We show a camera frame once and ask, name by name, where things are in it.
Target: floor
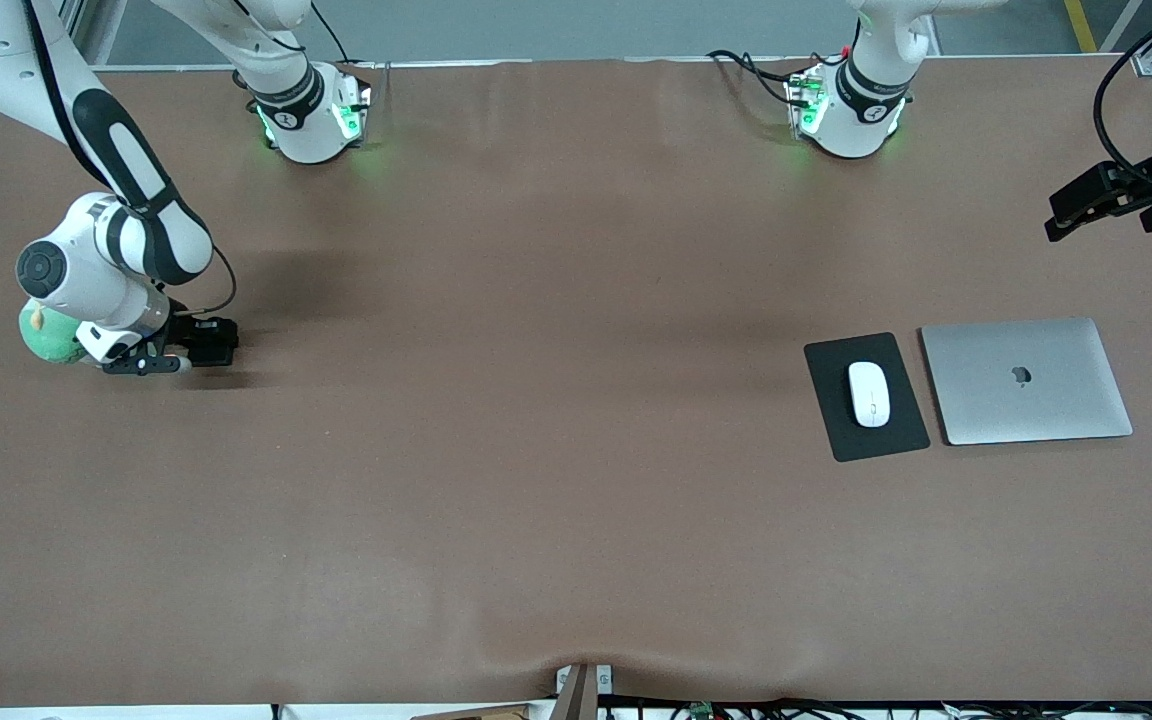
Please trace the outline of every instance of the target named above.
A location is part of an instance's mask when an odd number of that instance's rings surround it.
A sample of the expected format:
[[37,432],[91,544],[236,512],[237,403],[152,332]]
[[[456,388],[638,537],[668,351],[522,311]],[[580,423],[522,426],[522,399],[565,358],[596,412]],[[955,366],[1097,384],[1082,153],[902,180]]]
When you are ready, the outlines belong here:
[[[1093,38],[1104,38],[1126,0],[1082,2]],[[349,54],[381,61],[682,56],[717,47],[805,55],[836,50],[855,22],[842,0],[317,0],[317,6]],[[223,63],[218,51],[150,0],[105,0],[100,10],[113,18],[114,31],[83,47],[88,58],[108,65]],[[1066,0],[1011,0],[990,13],[943,15],[935,26],[946,55],[1079,51]],[[1146,0],[1117,50],[1150,26],[1152,0]],[[338,54],[314,18],[297,38],[312,56]]]

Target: table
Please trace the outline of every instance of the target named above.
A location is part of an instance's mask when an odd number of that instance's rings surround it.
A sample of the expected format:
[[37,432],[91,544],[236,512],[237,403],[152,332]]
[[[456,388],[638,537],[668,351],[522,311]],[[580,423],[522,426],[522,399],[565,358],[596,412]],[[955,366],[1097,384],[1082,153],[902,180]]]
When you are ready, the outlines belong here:
[[[92,187],[0,118],[0,705],[513,700],[586,659],[1152,698],[1152,236],[1043,236],[1107,65],[929,61],[867,161],[730,65],[376,74],[369,149],[321,167],[225,73],[106,77],[241,279],[238,364],[179,379],[20,344],[15,253]],[[1152,79],[1107,113],[1146,154]],[[1062,314],[1134,437],[833,461],[805,343],[895,332],[938,437],[916,328]]]

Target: yellow floor line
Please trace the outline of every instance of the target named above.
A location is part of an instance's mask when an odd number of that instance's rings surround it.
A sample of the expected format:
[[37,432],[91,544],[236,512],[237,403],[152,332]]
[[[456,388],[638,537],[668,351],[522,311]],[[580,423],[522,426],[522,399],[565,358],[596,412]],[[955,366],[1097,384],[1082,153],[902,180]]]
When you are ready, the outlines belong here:
[[1096,53],[1096,37],[1092,36],[1092,26],[1087,24],[1082,0],[1064,0],[1064,12],[1069,13],[1069,24],[1074,26],[1074,37],[1078,38],[1078,50]]

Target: black cable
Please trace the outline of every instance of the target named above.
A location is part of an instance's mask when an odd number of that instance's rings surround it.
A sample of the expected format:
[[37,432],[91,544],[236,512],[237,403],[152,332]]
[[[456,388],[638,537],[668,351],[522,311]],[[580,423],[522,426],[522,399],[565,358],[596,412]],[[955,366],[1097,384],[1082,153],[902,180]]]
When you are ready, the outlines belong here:
[[88,152],[78,143],[78,134],[74,131],[74,126],[69,122],[69,113],[65,111],[65,100],[61,99],[60,86],[56,82],[56,69],[52,67],[51,54],[47,51],[47,40],[41,35],[41,26],[38,24],[38,13],[33,8],[33,1],[20,0],[20,2],[24,5],[24,15],[26,15],[26,23],[29,25],[29,41],[33,45],[33,54],[38,63],[38,74],[41,76],[41,85],[47,90],[47,103],[51,105],[51,114],[54,115],[56,126],[60,127],[60,135],[65,137],[65,145],[69,146],[69,151],[74,154],[74,160],[78,160],[78,165],[84,170],[88,170],[88,174],[96,182],[109,187],[109,181],[105,179],[105,174],[100,173],[99,168],[96,168],[96,164],[92,162],[91,158],[88,158]]
[[220,302],[220,305],[205,306],[202,310],[184,310],[182,313],[177,313],[179,318],[185,318],[187,316],[196,318],[198,314],[219,313],[219,311],[225,310],[225,308],[234,301],[234,297],[238,295],[238,278],[237,275],[234,275],[234,266],[229,264],[229,258],[225,258],[225,253],[221,252],[220,245],[212,245],[211,251],[215,252],[215,257],[220,258],[220,262],[225,264],[225,272],[229,273],[229,297],[225,297],[225,300]]
[[273,41],[274,45],[278,45],[279,47],[282,47],[282,50],[290,50],[291,53],[305,53],[305,46],[303,46],[303,45],[288,45],[288,44],[285,44],[285,41],[279,40],[279,38],[274,37],[273,32],[268,31],[268,29],[266,29],[265,26],[263,26],[259,22],[257,22],[256,18],[252,17],[251,10],[249,10],[247,8],[247,5],[242,3],[242,0],[234,0],[234,5],[236,5],[238,7],[238,9],[242,10],[244,15],[247,15],[247,18],[251,20],[253,26],[256,26],[256,29],[259,29],[259,31],[262,31],[262,35],[264,35],[265,37],[268,37],[270,41]]
[[810,715],[820,717],[820,712],[828,712],[832,715],[846,717],[847,720],[865,720],[864,717],[856,715],[855,712],[847,711],[833,705],[832,702],[824,700],[782,700],[786,707],[795,707],[808,712]]
[[760,77],[775,82],[786,82],[794,74],[794,73],[787,73],[783,74],[783,76],[780,76],[780,74],[760,69],[758,65],[755,65],[755,60],[750,58],[749,53],[745,53],[744,55],[737,55],[735,53],[732,53],[730,50],[714,50],[713,53],[708,53],[705,56],[712,59],[727,58],[728,60],[732,60],[734,63],[740,65],[741,68],[744,68],[746,73],[756,73],[759,74]]
[[737,56],[735,53],[732,53],[730,50],[714,50],[713,53],[708,53],[705,56],[713,58],[714,60],[718,60],[719,58],[729,58],[732,60],[735,60],[736,65],[740,65],[741,69],[746,70],[746,73],[752,73],[755,77],[758,78],[759,85],[763,85],[763,90],[767,91],[767,94],[775,97],[778,100],[780,100],[786,105],[795,106],[795,108],[805,108],[808,106],[808,104],[802,100],[788,99],[788,97],[782,96],[780,94],[780,92],[774,90],[772,85],[768,85],[767,83],[768,79],[775,82],[786,82],[788,78],[790,78],[790,76],[788,76],[788,74],[783,74],[783,76],[778,76],[778,74],[775,73],[768,73],[767,70],[760,69],[758,65],[755,63],[753,56],[750,56],[749,53]]
[[[851,36],[851,45],[847,46],[847,51],[849,51],[849,53],[850,53],[851,50],[855,50],[856,41],[859,41],[859,40],[861,40],[861,18],[856,18],[856,32],[852,33],[852,36]],[[827,58],[823,58],[823,56],[820,56],[819,53],[813,53],[812,55],[810,55],[810,58],[812,58],[814,61],[817,61],[817,63],[828,65],[831,68],[835,67],[835,65],[843,65],[847,61],[847,59],[842,58],[842,56],[840,56],[838,60],[831,60],[831,59],[827,59]]]
[[332,36],[332,41],[338,45],[338,50],[340,51],[340,61],[342,61],[342,63],[351,63],[353,60],[349,59],[349,54],[346,53],[344,45],[340,45],[340,38],[338,37],[338,33],[335,33],[334,29],[332,29],[332,23],[323,16],[323,13],[319,13],[319,6],[317,6],[317,3],[310,3],[310,9],[314,10],[314,15],[317,15],[319,22],[323,23],[323,26],[328,29],[328,35]]
[[1147,176],[1146,173],[1140,169],[1139,165],[1126,159],[1123,152],[1121,152],[1114,141],[1111,141],[1111,134],[1105,129],[1105,92],[1114,82],[1114,77],[1117,76],[1121,69],[1132,60],[1132,55],[1137,54],[1142,47],[1146,46],[1149,41],[1152,40],[1152,29],[1151,31],[1144,33],[1139,40],[1132,44],[1132,47],[1128,47],[1123,55],[1120,55],[1111,69],[1105,73],[1105,78],[1101,78],[1101,85],[1096,88],[1096,97],[1092,100],[1092,124],[1096,127],[1096,137],[1100,138],[1101,146],[1108,152],[1111,159],[1123,168],[1124,173],[1129,176],[1138,179],[1138,181],[1146,183],[1152,187],[1152,177]]

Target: green plush toy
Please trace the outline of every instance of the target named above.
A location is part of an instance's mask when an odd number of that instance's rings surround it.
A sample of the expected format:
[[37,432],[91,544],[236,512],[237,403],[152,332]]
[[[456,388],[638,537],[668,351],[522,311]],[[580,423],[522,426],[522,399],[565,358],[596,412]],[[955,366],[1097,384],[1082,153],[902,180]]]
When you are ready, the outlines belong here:
[[73,364],[88,356],[78,342],[78,320],[30,300],[20,310],[20,338],[47,363]]

